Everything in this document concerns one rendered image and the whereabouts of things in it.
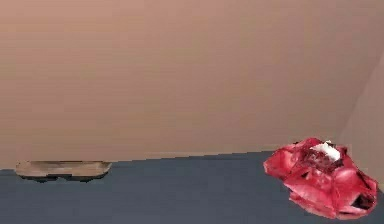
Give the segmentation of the flat brown tray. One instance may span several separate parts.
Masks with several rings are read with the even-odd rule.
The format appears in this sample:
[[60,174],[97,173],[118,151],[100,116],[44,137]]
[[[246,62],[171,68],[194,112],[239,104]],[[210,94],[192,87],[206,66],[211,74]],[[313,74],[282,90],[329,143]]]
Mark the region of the flat brown tray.
[[16,165],[15,173],[39,183],[57,181],[90,182],[105,177],[112,167],[105,161],[24,161]]

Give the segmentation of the crumpled red cloth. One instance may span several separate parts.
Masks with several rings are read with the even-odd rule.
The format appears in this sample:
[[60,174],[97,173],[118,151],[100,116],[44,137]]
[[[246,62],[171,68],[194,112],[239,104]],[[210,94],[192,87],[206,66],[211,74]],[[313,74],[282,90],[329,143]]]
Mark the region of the crumpled red cloth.
[[378,204],[378,182],[358,168],[343,145],[307,138],[278,148],[263,168],[282,181],[290,201],[318,216],[359,219]]

